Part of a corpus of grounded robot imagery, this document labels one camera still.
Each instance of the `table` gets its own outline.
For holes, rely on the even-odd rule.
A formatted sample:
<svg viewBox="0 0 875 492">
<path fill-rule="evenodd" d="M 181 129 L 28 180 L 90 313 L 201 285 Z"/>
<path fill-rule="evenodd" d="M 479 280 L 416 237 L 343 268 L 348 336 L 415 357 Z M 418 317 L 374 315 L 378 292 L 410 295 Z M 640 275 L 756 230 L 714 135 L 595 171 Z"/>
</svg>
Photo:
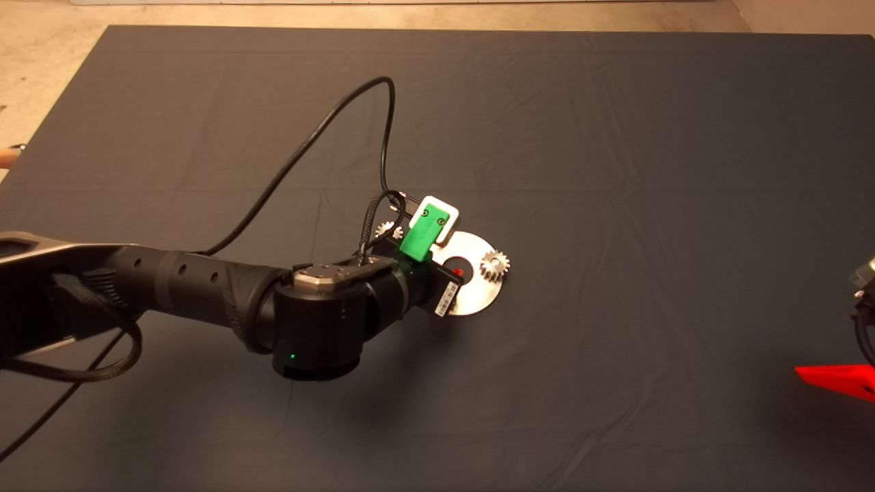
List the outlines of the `table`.
<svg viewBox="0 0 875 492">
<path fill-rule="evenodd" d="M 875 406 L 793 371 L 862 361 L 870 37 L 111 27 L 0 188 L 0 228 L 202 248 L 380 74 L 389 184 L 507 252 L 495 304 L 411 312 L 330 383 L 149 313 L 140 363 L 83 388 L 1 489 L 872 489 Z M 223 256 L 346 254 L 384 111 L 350 106 Z M 2 442 L 61 391 L 0 374 Z"/>
</svg>

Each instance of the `red part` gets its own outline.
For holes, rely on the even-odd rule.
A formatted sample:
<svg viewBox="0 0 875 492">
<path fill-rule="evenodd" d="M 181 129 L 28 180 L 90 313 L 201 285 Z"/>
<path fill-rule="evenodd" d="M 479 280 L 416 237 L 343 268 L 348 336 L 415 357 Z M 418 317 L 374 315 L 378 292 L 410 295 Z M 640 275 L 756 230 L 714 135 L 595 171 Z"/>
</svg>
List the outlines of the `red part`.
<svg viewBox="0 0 875 492">
<path fill-rule="evenodd" d="M 796 368 L 802 381 L 875 403 L 875 368 L 869 364 Z"/>
</svg>

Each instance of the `concrete floor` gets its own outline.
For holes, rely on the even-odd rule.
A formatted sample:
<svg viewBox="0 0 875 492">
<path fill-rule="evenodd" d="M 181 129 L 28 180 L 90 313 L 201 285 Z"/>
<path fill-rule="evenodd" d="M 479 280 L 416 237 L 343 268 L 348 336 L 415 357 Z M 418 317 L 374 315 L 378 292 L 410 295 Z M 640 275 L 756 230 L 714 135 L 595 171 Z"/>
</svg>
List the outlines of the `concrete floor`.
<svg viewBox="0 0 875 492">
<path fill-rule="evenodd" d="M 873 33 L 875 2 L 74 6 L 0 0 L 0 25 L 0 144 L 16 144 L 31 137 L 107 25 Z M 3 176 L 0 170 L 0 181 Z"/>
</svg>

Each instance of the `small gear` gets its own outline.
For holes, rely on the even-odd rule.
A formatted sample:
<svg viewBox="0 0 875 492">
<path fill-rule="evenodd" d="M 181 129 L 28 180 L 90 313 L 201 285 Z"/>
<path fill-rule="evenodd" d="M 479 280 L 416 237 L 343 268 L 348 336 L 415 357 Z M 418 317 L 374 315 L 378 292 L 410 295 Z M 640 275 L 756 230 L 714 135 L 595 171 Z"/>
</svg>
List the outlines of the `small gear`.
<svg viewBox="0 0 875 492">
<path fill-rule="evenodd" d="M 490 282 L 498 282 L 510 270 L 510 260 L 501 251 L 489 251 L 480 260 L 480 275 Z"/>
<path fill-rule="evenodd" d="M 394 226 L 394 225 L 395 225 L 395 223 L 392 221 L 385 221 L 384 223 L 377 226 L 376 229 L 374 229 L 374 237 L 380 237 L 380 235 L 382 235 L 387 230 L 391 229 L 392 226 Z M 392 231 L 392 237 L 395 239 L 401 239 L 403 236 L 404 236 L 404 231 L 401 228 L 395 228 L 395 230 Z"/>
</svg>

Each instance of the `metal plate with hole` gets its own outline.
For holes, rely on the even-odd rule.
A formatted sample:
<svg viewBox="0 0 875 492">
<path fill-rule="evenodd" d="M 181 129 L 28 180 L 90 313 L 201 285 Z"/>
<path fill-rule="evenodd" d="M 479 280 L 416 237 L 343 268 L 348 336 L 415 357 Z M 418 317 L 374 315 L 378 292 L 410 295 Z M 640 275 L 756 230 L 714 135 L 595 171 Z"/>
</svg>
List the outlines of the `metal plate with hole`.
<svg viewBox="0 0 875 492">
<path fill-rule="evenodd" d="M 459 287 L 458 294 L 456 294 L 456 304 L 450 308 L 447 314 L 467 316 L 479 313 L 498 297 L 502 281 L 499 279 L 497 282 L 490 282 L 483 278 L 480 271 L 477 270 L 480 259 L 492 250 L 494 250 L 492 245 L 480 236 L 460 230 L 452 233 L 449 242 L 444 247 L 436 244 L 431 247 L 431 259 L 435 262 L 444 264 L 450 258 L 462 257 L 475 269 L 471 280 Z"/>
</svg>

